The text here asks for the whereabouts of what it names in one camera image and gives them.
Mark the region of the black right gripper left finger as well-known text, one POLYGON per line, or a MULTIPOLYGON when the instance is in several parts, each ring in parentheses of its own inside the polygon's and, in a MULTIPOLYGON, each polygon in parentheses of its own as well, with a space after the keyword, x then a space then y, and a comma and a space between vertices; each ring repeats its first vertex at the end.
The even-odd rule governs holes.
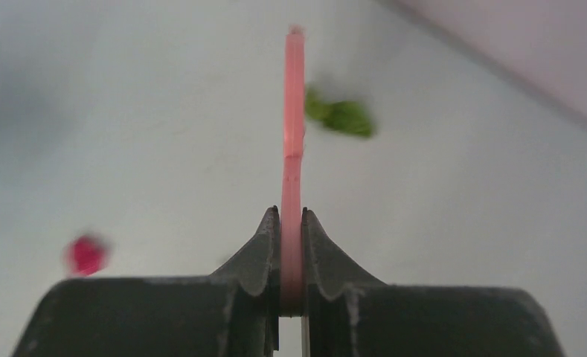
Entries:
POLYGON ((47 291, 15 356, 270 356, 280 217, 203 276, 71 278, 47 291))

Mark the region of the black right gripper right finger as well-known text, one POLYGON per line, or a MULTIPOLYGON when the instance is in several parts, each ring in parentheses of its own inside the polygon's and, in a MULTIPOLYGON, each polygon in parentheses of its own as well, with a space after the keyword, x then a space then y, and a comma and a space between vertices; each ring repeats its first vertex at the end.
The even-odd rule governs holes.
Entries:
POLYGON ((563 356, 525 290, 384 283, 302 213, 305 356, 563 356))

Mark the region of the pink hand brush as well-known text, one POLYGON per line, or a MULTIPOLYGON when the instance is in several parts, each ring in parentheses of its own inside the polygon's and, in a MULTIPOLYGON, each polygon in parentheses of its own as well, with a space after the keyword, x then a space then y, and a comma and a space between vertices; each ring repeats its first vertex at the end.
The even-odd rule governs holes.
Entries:
POLYGON ((301 165, 304 154, 304 31, 286 35, 283 107, 283 181, 280 205, 280 314, 302 314, 304 249, 301 233, 301 165))

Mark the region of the pink paper scrap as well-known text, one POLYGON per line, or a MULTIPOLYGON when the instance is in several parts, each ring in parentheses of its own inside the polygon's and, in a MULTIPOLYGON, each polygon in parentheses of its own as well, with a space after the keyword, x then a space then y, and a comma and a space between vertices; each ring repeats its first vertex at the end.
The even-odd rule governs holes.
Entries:
POLYGON ((106 267, 110 246, 99 236, 83 234, 71 241, 64 250, 64 265, 68 277, 88 277, 106 267))

